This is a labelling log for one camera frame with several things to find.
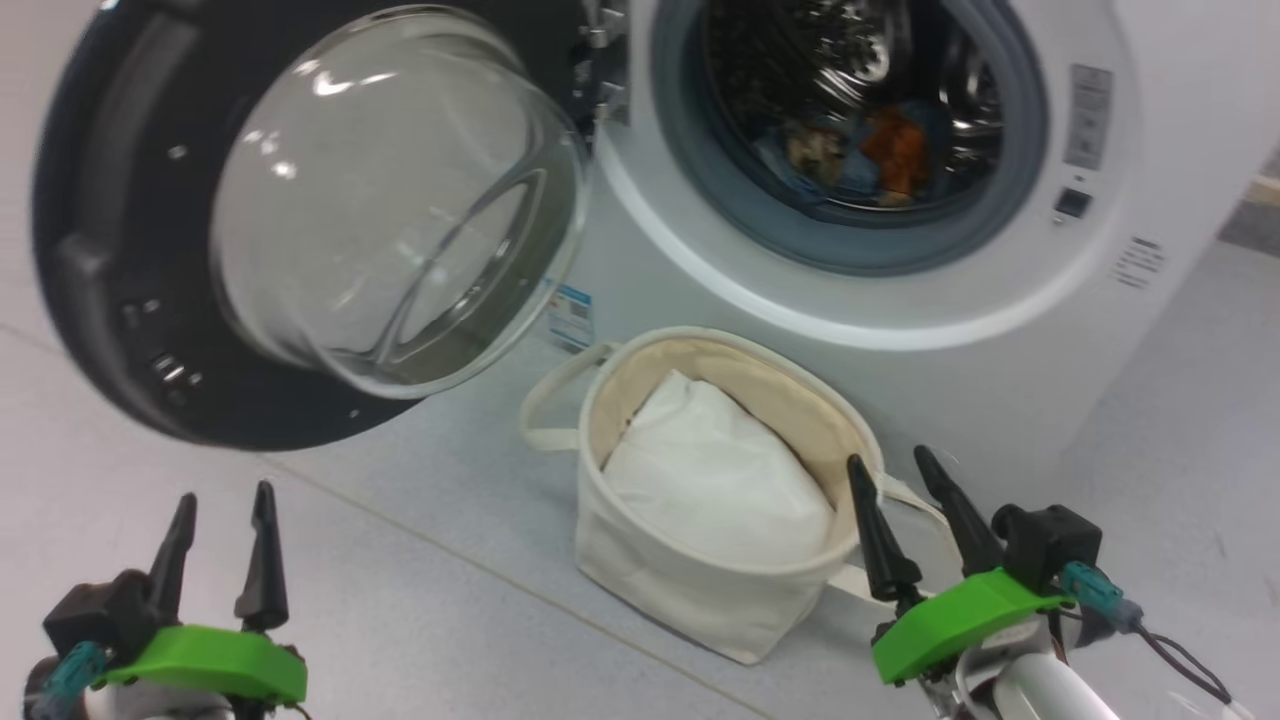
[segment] blue and white label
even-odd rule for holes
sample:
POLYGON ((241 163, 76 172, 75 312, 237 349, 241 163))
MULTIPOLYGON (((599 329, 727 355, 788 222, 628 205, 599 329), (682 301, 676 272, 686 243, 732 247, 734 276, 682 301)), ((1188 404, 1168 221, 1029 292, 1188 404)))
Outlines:
POLYGON ((554 337, 585 348, 595 343, 591 315, 591 296, 562 284, 547 309, 547 324, 554 337))

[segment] green bracket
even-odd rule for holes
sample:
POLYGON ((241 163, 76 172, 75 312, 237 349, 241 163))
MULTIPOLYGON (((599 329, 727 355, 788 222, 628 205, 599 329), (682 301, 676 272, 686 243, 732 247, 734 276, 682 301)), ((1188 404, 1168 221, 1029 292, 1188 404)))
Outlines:
POLYGON ((872 657, 886 684, 911 680, 1028 615, 1074 602, 1066 596, 1041 597, 997 568, 909 610, 876 641, 872 657))
POLYGON ((161 628, 132 665, 102 679, 142 679, 271 705, 296 705, 307 696, 307 666, 296 655, 266 635, 202 625, 161 628))

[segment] gray label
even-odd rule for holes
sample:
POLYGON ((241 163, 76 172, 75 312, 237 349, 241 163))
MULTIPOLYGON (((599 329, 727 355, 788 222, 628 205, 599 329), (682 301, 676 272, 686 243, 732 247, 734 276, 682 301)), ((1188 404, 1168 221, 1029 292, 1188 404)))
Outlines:
POLYGON ((1066 163, 1087 170, 1102 167, 1102 149, 1111 120, 1111 70, 1071 65, 1071 127, 1066 163))

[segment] washing machine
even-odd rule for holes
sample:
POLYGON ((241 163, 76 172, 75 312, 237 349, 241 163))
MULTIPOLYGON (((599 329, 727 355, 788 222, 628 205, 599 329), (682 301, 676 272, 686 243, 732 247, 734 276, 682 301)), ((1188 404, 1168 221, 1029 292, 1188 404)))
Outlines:
POLYGON ((191 442, 364 432, 530 331, 699 324, 993 506, 1274 141, 1277 13, 104 0, 45 128, 37 266, 96 387, 191 442))

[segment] label sticker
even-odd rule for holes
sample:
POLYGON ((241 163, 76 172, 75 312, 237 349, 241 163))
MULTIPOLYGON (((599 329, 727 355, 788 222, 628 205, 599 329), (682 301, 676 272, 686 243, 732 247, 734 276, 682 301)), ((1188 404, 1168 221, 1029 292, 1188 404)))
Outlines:
POLYGON ((1111 122, 1110 70, 1071 65, 1071 124, 1066 133, 1066 163, 1087 170, 1102 167, 1102 149, 1111 122))
POLYGON ((1158 242, 1134 237, 1111 265, 1111 277, 1120 284, 1147 290, 1151 281, 1165 269, 1165 249, 1158 242))
POLYGON ((585 348, 595 342, 595 323, 591 315, 591 296, 562 284, 552 296, 547 309, 547 325, 557 338, 585 348))

